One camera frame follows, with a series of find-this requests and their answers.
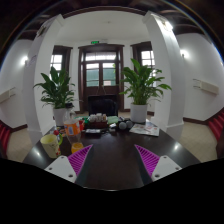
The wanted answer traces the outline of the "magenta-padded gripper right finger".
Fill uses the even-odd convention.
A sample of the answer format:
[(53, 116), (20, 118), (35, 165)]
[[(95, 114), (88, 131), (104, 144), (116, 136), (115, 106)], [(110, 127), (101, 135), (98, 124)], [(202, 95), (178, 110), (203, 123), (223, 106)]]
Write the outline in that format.
[(181, 170), (181, 167), (167, 155), (158, 156), (139, 145), (136, 145), (135, 148), (137, 149), (152, 181), (157, 181)]

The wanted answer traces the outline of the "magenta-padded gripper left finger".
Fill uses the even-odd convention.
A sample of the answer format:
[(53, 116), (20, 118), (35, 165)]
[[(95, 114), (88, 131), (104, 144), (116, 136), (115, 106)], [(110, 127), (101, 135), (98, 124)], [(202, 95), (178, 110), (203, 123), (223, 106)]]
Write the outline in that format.
[(90, 164), (93, 145), (88, 145), (70, 156), (59, 156), (45, 170), (69, 182), (83, 186)]

